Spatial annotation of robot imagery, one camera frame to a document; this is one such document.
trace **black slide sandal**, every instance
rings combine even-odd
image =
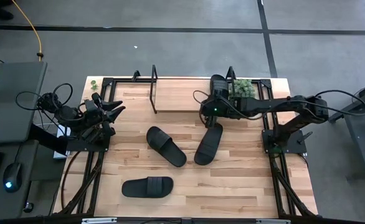
[[[214,128],[209,128],[206,131],[205,136],[203,136],[203,139],[195,152],[194,160],[196,164],[204,166],[213,161],[220,144],[221,135],[222,125],[219,123],[216,123]]]
[[[127,180],[121,186],[121,193],[126,197],[163,198],[173,189],[170,177],[147,177]]]
[[[149,146],[176,167],[182,167],[187,162],[187,156],[177,147],[171,137],[158,127],[149,128],[146,133]]]

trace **wooden table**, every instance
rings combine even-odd
[[[82,100],[89,99],[93,93],[90,82],[95,80],[101,86],[102,79],[103,77],[87,77]],[[163,79],[168,78],[159,79],[159,86],[165,82]],[[190,79],[203,82],[203,78]],[[180,90],[184,85],[189,85],[187,89],[192,88],[192,82],[186,83],[181,77],[168,80],[179,83],[177,86],[180,86]],[[272,85],[275,98],[290,94],[286,79],[272,79]],[[201,88],[208,91],[208,86]],[[149,89],[150,84],[147,83],[119,83],[116,86],[115,99],[123,100],[126,110],[113,125],[116,135],[112,137],[109,151],[105,154],[95,216],[276,218],[270,164],[262,148],[262,120],[219,119],[224,132],[217,155],[208,166],[199,166],[193,157],[206,132],[199,120],[199,105],[196,105],[194,112],[161,111],[154,114],[148,99]],[[160,89],[156,91],[155,102],[158,100],[158,107],[161,107],[159,103],[162,97],[173,94]],[[185,97],[179,103],[190,104],[192,91],[181,94]],[[294,116],[292,112],[278,113],[280,123],[286,123]],[[161,128],[173,138],[187,155],[185,166],[174,167],[148,146],[146,132],[151,126]],[[66,202],[75,195],[82,183],[86,158],[87,153],[81,153],[70,169],[65,185]],[[298,155],[287,154],[287,164],[293,189],[306,206],[316,213],[305,162]],[[121,185],[124,181],[147,176],[172,177],[173,191],[165,198],[156,199],[128,198],[122,195]],[[284,208],[288,211],[284,190],[282,195]],[[59,210],[60,194],[54,208],[55,212]]]

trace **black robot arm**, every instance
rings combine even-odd
[[[98,93],[92,100],[85,100],[78,108],[63,105],[55,93],[46,93],[37,102],[38,108],[53,113],[59,124],[71,130],[71,136],[86,142],[95,142],[102,137],[110,137],[115,130],[110,126],[126,108],[118,107],[122,101],[104,102]]]
[[[286,124],[273,128],[270,142],[285,147],[291,134],[308,124],[320,124],[328,120],[327,104],[320,96],[293,96],[272,100],[258,100],[250,97],[229,98],[228,84],[224,77],[214,75],[211,79],[211,94],[201,102],[200,113],[206,117],[205,126],[212,128],[217,117],[250,120],[257,114],[294,111],[299,115]]]

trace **small potted plant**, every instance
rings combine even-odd
[[[92,80],[90,84],[91,84],[91,89],[93,91],[98,89],[98,85],[97,85],[97,82],[95,80]]]
[[[255,97],[255,88],[251,80],[237,79],[234,80],[235,95],[232,95],[232,83],[229,84],[229,97]]]

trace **concrete floor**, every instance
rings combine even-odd
[[[97,27],[261,28],[256,0],[19,0],[37,25]],[[269,29],[365,30],[365,0],[263,0]],[[6,24],[27,24],[16,8]],[[262,34],[156,32],[39,32],[48,71],[42,92],[59,83],[75,88],[70,105],[80,101],[89,75],[211,76],[234,66],[239,77],[270,77]],[[278,77],[288,78],[292,95],[321,90],[351,93],[365,86],[365,35],[270,35]],[[36,61],[33,32],[0,30],[0,58]],[[60,95],[67,90],[60,90]],[[342,108],[350,98],[328,94]],[[365,222],[365,180],[346,176],[362,169],[344,121],[310,125],[306,140],[310,175],[319,214]],[[48,211],[53,190],[42,204]]]

